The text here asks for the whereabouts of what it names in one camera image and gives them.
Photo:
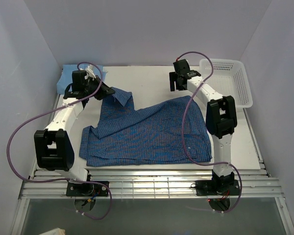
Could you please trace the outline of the white plastic basket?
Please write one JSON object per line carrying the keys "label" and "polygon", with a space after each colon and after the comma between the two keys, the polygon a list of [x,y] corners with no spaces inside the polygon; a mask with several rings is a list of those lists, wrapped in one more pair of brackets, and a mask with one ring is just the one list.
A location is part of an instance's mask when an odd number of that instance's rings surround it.
{"label": "white plastic basket", "polygon": [[237,108],[250,108],[253,105],[250,86],[244,64],[229,59],[201,59],[199,73],[206,78],[206,83],[224,96],[231,95]]}

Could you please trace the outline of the aluminium rail frame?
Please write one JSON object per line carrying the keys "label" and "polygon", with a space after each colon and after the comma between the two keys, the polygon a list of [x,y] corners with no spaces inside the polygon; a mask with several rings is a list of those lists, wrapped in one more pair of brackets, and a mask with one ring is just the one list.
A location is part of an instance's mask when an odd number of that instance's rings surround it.
{"label": "aluminium rail frame", "polygon": [[[211,170],[198,165],[152,165],[89,168],[97,181],[107,180],[115,199],[182,199],[195,198],[191,189],[195,180],[207,180]],[[286,206],[284,192],[278,178],[271,177],[260,158],[256,165],[239,169],[243,182],[242,198],[273,198],[288,235],[294,235],[294,226]],[[21,234],[31,199],[63,199],[67,182],[59,173],[40,169],[36,164],[31,180],[48,180],[48,183],[23,183],[19,196],[12,234]]]}

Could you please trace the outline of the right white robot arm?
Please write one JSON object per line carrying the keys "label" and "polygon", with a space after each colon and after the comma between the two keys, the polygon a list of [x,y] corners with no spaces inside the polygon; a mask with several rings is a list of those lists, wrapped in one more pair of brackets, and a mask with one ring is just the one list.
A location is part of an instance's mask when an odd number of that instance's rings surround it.
{"label": "right white robot arm", "polygon": [[188,90],[206,106],[206,128],[212,136],[214,163],[211,180],[198,180],[192,186],[198,196],[239,195],[240,186],[235,180],[231,163],[231,140],[237,126],[235,100],[224,96],[206,83],[201,74],[192,70],[187,60],[176,60],[170,72],[170,90]]}

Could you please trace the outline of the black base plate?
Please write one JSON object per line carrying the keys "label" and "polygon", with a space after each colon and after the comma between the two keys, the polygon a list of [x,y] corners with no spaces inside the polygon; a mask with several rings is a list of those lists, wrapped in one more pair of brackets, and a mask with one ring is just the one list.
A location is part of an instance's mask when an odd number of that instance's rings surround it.
{"label": "black base plate", "polygon": [[212,180],[197,180],[191,184],[191,188],[196,191],[197,196],[238,196],[241,190],[237,180],[225,186],[218,186]]}
{"label": "black base plate", "polygon": [[98,184],[74,184],[68,183],[66,196],[68,197],[86,197],[86,196],[108,196],[108,190]]}

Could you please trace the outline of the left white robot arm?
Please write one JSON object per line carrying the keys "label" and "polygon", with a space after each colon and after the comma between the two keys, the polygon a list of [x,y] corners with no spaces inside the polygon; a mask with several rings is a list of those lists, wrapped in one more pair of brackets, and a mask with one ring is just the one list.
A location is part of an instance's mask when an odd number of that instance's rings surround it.
{"label": "left white robot arm", "polygon": [[51,123],[34,134],[37,164],[48,171],[56,171],[68,180],[67,196],[88,196],[95,186],[90,181],[86,162],[74,152],[69,133],[91,97],[102,100],[115,91],[104,84],[92,67],[72,72],[72,82],[63,96],[63,109]]}

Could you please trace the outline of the folded light blue shirt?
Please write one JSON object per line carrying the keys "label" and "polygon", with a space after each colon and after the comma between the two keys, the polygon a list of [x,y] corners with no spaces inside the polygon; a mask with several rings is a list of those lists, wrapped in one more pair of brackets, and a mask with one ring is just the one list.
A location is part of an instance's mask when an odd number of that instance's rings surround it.
{"label": "folded light blue shirt", "polygon": [[[85,70],[87,67],[89,66],[89,64],[82,64],[80,65],[80,69]],[[103,66],[98,65],[99,69],[102,71],[102,79],[103,81],[105,80],[105,76],[106,76],[106,71],[104,70]],[[95,68],[94,66],[91,66],[92,71],[94,72],[95,75],[100,76],[100,72],[98,71],[97,68]],[[56,84],[56,88],[57,88],[57,93],[58,94],[64,94],[65,93],[65,89],[66,87],[72,83],[72,72],[77,70],[77,64],[66,64],[63,65],[62,68],[62,73],[60,76],[60,79],[58,80],[57,84]]]}

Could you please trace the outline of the blue plaid long sleeve shirt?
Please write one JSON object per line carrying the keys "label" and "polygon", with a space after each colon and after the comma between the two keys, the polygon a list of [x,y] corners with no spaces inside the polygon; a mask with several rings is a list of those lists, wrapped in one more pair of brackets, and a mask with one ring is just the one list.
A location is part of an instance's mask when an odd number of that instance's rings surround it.
{"label": "blue plaid long sleeve shirt", "polygon": [[182,96],[136,110],[132,93],[103,99],[96,127],[82,131],[79,156],[88,166],[209,162],[211,142],[199,106]]}

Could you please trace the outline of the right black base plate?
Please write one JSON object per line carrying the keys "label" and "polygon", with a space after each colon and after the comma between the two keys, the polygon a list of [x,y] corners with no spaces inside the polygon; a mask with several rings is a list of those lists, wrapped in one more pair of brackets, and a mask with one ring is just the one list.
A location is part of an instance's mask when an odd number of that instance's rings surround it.
{"label": "right black base plate", "polygon": [[191,188],[196,191],[197,196],[238,196],[241,190],[237,180],[225,186],[218,186],[212,180],[197,180],[191,184]]}

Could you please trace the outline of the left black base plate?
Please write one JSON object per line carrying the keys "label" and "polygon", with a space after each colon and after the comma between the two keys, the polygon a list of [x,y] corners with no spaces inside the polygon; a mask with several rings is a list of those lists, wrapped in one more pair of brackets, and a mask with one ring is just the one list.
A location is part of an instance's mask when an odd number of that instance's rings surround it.
{"label": "left black base plate", "polygon": [[108,196],[108,190],[98,184],[74,184],[68,183],[66,196],[68,197],[86,197],[86,196]]}

